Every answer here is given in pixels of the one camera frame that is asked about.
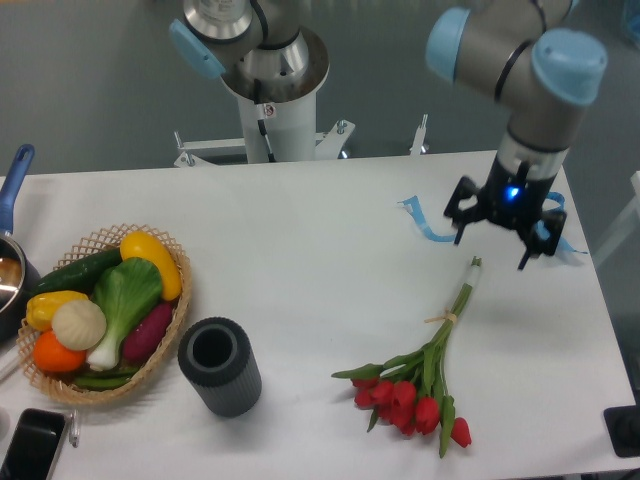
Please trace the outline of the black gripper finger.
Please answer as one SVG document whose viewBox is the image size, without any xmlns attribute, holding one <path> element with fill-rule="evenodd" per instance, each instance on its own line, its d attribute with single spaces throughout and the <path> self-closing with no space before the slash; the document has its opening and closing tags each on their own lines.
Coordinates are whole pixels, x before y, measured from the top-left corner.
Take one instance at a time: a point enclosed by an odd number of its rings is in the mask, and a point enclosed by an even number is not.
<svg viewBox="0 0 640 480">
<path fill-rule="evenodd" d="M 443 215 L 456 229 L 453 243 L 459 245 L 467 225 L 487 219 L 488 197 L 484 187 L 479 187 L 470 177 L 463 176 L 444 209 Z"/>
<path fill-rule="evenodd" d="M 536 259 L 540 255 L 555 255 L 566 218 L 567 214 L 564 210 L 544 211 L 539 219 L 516 229 L 525 245 L 518 270 L 522 271 L 530 259 Z"/>
</svg>

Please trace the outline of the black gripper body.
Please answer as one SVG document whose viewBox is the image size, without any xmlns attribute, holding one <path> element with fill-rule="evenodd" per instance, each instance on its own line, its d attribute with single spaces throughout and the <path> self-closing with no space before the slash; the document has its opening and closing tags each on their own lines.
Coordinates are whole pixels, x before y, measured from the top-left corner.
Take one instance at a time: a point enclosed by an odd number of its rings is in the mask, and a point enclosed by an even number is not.
<svg viewBox="0 0 640 480">
<path fill-rule="evenodd" d="M 515 171 L 496 154 L 486 183 L 478 194 L 478 206 L 484 218 L 508 230 L 528 233 L 542 217 L 542 206 L 555 180 L 530 179 L 531 165 L 524 163 Z"/>
</svg>

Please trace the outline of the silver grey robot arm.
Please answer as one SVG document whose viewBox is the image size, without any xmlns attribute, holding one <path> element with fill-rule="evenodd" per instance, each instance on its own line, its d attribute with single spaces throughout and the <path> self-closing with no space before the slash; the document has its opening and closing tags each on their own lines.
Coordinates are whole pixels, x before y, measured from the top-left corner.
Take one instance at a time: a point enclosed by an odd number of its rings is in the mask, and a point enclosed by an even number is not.
<svg viewBox="0 0 640 480">
<path fill-rule="evenodd" d="M 517 233 L 526 259 L 551 256 L 566 221 L 543 207 L 607 66 L 604 46 L 565 29 L 571 1 L 494 1 L 451 8 L 426 43 L 431 71 L 507 106 L 511 115 L 484 185 L 461 179 L 444 214 L 458 231 L 488 221 Z M 322 40 L 295 1 L 187 1 L 169 28 L 199 75 L 236 97 L 252 163 L 314 160 L 316 94 L 329 71 Z"/>
</svg>

